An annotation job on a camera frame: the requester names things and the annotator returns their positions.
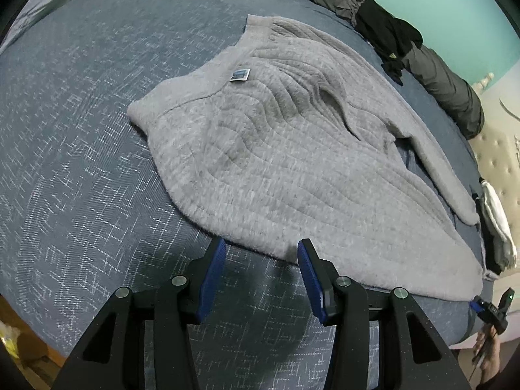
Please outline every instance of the white towel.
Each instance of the white towel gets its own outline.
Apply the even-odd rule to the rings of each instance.
[[[486,224],[493,235],[495,261],[503,269],[516,267],[516,246],[511,237],[508,219],[498,195],[485,180],[482,181],[484,195],[480,199]]]

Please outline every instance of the blue gripper pad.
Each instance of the blue gripper pad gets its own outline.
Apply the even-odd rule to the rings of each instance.
[[[197,320],[203,322],[211,311],[215,295],[217,294],[217,286],[220,276],[224,270],[226,263],[226,242],[219,238],[218,244],[207,268],[206,276],[202,281],[199,291],[199,307],[195,313]]]
[[[476,301],[471,301],[471,302],[470,302],[470,307],[471,307],[471,308],[472,308],[472,309],[473,309],[477,314],[480,314],[480,313],[484,310],[484,308],[483,308],[482,306],[480,306],[480,305],[478,304],[478,302],[476,302]]]
[[[298,242],[298,267],[302,273],[303,283],[307,290],[307,296],[310,301],[310,307],[313,309],[313,314],[318,318],[321,324],[327,320],[327,314],[323,308],[323,289],[321,288],[318,277],[314,272],[313,264],[305,250],[302,241]]]

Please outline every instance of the yellow object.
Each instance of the yellow object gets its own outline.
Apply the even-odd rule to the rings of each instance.
[[[7,352],[16,359],[19,359],[20,356],[18,354],[18,347],[16,345],[16,340],[20,335],[20,330],[14,327],[10,327],[9,325],[4,324],[0,321],[0,340],[4,344]]]

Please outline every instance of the clothing tag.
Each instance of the clothing tag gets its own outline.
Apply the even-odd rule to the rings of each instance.
[[[233,76],[229,81],[234,82],[235,80],[248,80],[250,71],[251,69],[237,70],[233,73]]]

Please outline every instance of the bedsheet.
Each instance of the bedsheet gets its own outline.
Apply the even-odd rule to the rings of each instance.
[[[238,41],[249,13],[330,33],[383,74],[360,35],[308,0],[72,0],[0,55],[0,293],[63,354],[117,287],[156,286],[209,243],[171,204],[125,112],[162,80]],[[398,91],[467,191],[479,192],[457,126],[411,75],[403,81]],[[408,168],[434,188],[407,143],[400,146]],[[481,260],[477,229],[444,205]],[[446,342],[461,340],[467,303],[417,300]],[[311,315],[297,267],[231,246],[213,312],[191,329],[201,387],[321,388],[333,333]]]

